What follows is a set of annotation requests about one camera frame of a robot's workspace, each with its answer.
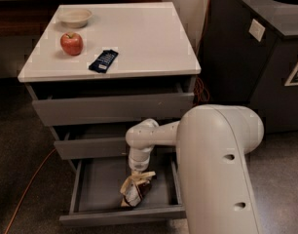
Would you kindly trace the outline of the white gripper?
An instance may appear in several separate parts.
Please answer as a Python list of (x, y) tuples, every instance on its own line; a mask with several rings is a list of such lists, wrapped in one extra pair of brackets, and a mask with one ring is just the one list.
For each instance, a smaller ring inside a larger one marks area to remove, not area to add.
[[(133, 171), (144, 172), (149, 166), (151, 151), (152, 151), (151, 148), (144, 148), (144, 149), (131, 148), (129, 153), (130, 168)], [(136, 179), (150, 179), (155, 175), (156, 173), (152, 171), (152, 172), (136, 174), (135, 177)], [(133, 177), (129, 176), (122, 184), (120, 192), (122, 194), (130, 194), (130, 193), (135, 193), (136, 191), (137, 191), (136, 180)]]

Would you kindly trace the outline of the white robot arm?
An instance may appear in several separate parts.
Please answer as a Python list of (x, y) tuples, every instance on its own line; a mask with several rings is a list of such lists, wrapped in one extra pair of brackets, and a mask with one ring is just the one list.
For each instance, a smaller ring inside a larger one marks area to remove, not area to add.
[(129, 165), (141, 178), (155, 146), (174, 146), (189, 233), (262, 234), (245, 155), (263, 135), (261, 119), (247, 107), (200, 105), (177, 122), (147, 119), (130, 128)]

